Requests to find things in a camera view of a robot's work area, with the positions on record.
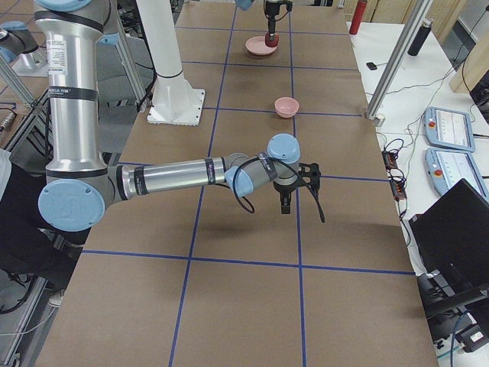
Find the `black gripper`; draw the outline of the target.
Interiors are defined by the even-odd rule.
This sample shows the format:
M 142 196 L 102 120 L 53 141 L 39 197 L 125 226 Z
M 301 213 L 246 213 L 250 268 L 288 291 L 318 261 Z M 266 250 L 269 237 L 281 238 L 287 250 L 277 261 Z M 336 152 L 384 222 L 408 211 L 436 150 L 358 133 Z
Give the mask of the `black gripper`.
M 266 42 L 274 42 L 276 35 L 276 17 L 280 13 L 280 1 L 265 1 L 264 15 L 267 19 L 267 33 L 265 34 Z
M 273 182 L 274 189 L 280 194 L 280 211 L 282 214 L 291 213 L 291 193 L 297 188 L 297 181 L 293 183 Z

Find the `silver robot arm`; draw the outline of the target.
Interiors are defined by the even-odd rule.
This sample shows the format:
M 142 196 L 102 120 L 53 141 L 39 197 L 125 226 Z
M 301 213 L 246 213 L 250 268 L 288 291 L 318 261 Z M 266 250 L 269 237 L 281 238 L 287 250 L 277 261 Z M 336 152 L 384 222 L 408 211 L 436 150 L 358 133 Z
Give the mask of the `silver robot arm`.
M 236 5 L 242 11 L 247 11 L 254 3 L 252 0 L 237 0 Z M 277 17 L 280 13 L 280 1 L 263 1 L 264 16 L 267 19 L 267 33 L 264 42 L 267 47 L 276 47 L 279 36 L 276 32 Z
M 292 135 L 272 137 L 260 153 L 233 153 L 162 165 L 123 164 L 133 125 L 113 102 L 147 101 L 151 124 L 196 126 L 206 93 L 183 73 L 171 6 L 136 4 L 144 36 L 139 48 L 154 78 L 141 82 L 114 1 L 37 1 L 34 20 L 46 38 L 53 157 L 37 206 L 56 229 L 80 232 L 98 223 L 113 204 L 136 196 L 189 187 L 225 185 L 241 198 L 265 184 L 287 212 L 303 185 L 300 145 Z

